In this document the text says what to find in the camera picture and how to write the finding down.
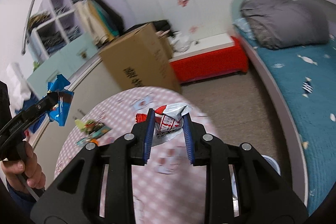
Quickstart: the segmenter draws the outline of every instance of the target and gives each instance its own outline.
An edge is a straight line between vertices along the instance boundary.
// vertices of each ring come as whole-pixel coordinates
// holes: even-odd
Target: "gray blanket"
[[[249,0],[241,12],[260,45],[269,49],[329,41],[327,17],[312,0]]]

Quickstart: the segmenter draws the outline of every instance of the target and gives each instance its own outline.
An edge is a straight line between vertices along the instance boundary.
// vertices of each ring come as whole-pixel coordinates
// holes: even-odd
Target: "blue sleeve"
[[[30,211],[36,203],[36,200],[30,194],[25,194],[14,190],[7,180],[6,182],[10,196],[14,199],[15,203],[29,216]]]

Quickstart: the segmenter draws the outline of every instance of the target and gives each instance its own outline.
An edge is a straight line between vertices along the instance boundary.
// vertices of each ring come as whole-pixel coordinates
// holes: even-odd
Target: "brown cardboard box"
[[[155,29],[147,24],[106,46],[100,56],[123,90],[136,86],[160,86],[181,93]]]
[[[172,59],[174,51],[173,51],[173,48],[168,41],[168,38],[166,36],[164,36],[164,37],[159,38],[159,41],[160,41],[160,43],[163,47],[163,50],[166,53],[166,56],[168,57],[168,60]]]

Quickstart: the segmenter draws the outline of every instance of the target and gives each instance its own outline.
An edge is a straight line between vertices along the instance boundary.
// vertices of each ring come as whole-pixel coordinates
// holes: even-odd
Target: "pink checkered tablecloth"
[[[189,103],[180,94],[156,87],[133,88],[120,92],[95,106],[82,121],[101,119],[112,128],[98,139],[99,145],[112,143],[129,133],[135,124],[136,113],[147,113],[149,108],[177,102]],[[192,121],[204,125],[206,132],[216,135],[206,114],[192,106]],[[84,134],[74,128],[59,154],[55,178],[81,148],[76,142]],[[205,166],[193,167],[187,157],[183,134],[161,145],[152,147],[145,166],[132,166],[134,210],[137,224],[200,224],[204,218]],[[100,215],[104,215],[103,186]]]

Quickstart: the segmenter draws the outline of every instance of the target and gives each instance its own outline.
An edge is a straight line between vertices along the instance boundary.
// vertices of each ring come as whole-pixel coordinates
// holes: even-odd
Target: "human hand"
[[[26,187],[19,181],[17,174],[25,172],[27,184],[36,189],[42,189],[45,186],[45,175],[41,166],[37,163],[37,156],[31,145],[25,142],[27,153],[26,164],[22,160],[18,161],[2,161],[1,168],[6,175],[8,183],[17,191],[29,194]]]

